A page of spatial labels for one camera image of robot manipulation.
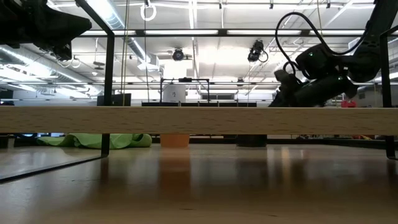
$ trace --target ceiling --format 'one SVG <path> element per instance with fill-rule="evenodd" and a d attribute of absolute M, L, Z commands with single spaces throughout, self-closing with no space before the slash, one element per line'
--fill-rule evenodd
<path fill-rule="evenodd" d="M 327 29 L 364 29 L 372 10 L 368 8 L 374 0 L 331 0 L 333 7 L 326 9 L 322 6 L 326 1 L 319 0 L 320 19 L 323 28 Z M 54 9 L 61 10 L 70 14 L 90 18 L 84 10 L 76 7 L 75 2 L 71 0 L 52 0 L 53 4 L 58 6 Z M 167 1 L 151 1 L 158 4 L 157 14 L 151 21 L 144 21 L 140 15 L 140 7 L 143 1 L 130 1 L 129 6 L 129 29 L 191 29 L 190 13 L 188 10 L 189 0 L 167 0 Z M 114 0 L 116 10 L 121 15 L 121 19 L 125 20 L 126 1 Z M 194 21 L 195 29 L 275 29 L 279 19 L 288 12 L 291 7 L 295 6 L 316 6 L 316 0 L 274 0 L 274 9 L 269 9 L 269 1 L 263 0 L 222 0 L 223 9 L 218 8 L 219 0 L 198 0 L 197 16 Z M 280 4 L 290 6 L 288 9 L 278 7 Z M 319 27 L 318 12 L 316 8 L 295 10 L 308 16 L 310 20 Z M 93 29 L 98 30 L 100 27 L 94 22 Z M 309 26 L 299 17 L 292 17 L 286 23 L 285 29 L 308 29 Z M 249 63 L 247 60 L 249 48 L 252 47 L 255 40 L 261 39 L 265 46 L 268 46 L 269 61 L 266 63 Z M 343 51 L 347 49 L 348 43 L 355 37 L 329 37 L 325 38 L 326 42 L 335 51 Z M 158 55 L 160 65 L 163 66 L 171 61 L 170 53 L 175 48 L 182 48 L 183 52 L 193 55 L 193 42 L 191 37 L 137 37 L 139 45 L 148 53 Z M 197 66 L 198 77 L 210 78 L 214 81 L 230 82 L 236 81 L 237 78 L 243 77 L 245 81 L 252 82 L 273 82 L 275 69 L 279 68 L 281 63 L 285 62 L 285 58 L 276 47 L 272 37 L 196 37 L 195 42 L 198 46 Z M 290 38 L 282 37 L 280 42 L 284 50 L 295 58 L 300 52 L 319 43 L 319 40 L 311 37 Z M 114 80 L 120 82 L 122 74 L 121 60 L 123 51 L 123 40 L 116 38 L 115 43 L 115 59 L 114 59 Z M 98 49 L 96 52 L 95 38 L 77 37 L 72 41 L 73 55 L 80 60 L 80 66 L 68 69 L 83 75 L 93 81 L 104 81 L 104 70 L 96 71 L 93 65 L 94 61 L 105 63 L 106 38 L 98 39 Z M 25 48 L 41 54 L 40 50 L 32 44 L 26 44 Z M 138 59 L 134 56 L 130 49 L 127 50 L 131 59 L 127 60 L 127 81 L 128 82 L 146 82 L 146 75 L 149 81 L 160 80 L 159 72 L 146 72 L 138 69 Z M 54 58 L 44 55 L 43 57 L 55 62 Z M 194 77 L 194 69 L 192 60 L 188 62 L 188 77 Z M 236 86 L 228 86 L 226 88 L 236 88 Z M 275 86 L 260 86 L 259 88 L 275 89 Z"/>

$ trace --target wooden beam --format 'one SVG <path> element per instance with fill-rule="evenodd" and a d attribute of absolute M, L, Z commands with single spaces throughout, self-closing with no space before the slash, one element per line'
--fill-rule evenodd
<path fill-rule="evenodd" d="M 394 108 L 0 106 L 0 133 L 398 135 Z"/>

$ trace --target red object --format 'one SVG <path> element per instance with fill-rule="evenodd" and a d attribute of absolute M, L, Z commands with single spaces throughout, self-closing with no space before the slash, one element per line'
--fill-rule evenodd
<path fill-rule="evenodd" d="M 344 100 L 341 102 L 341 107 L 342 108 L 355 108 L 356 103 L 355 103 L 355 101 L 352 101 L 352 100 L 350 100 L 350 101 Z"/>

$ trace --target wooden plank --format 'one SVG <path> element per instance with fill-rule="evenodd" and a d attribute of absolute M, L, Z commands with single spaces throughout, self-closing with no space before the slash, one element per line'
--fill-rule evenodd
<path fill-rule="evenodd" d="M 0 107 L 0 133 L 385 134 L 394 108 Z"/>

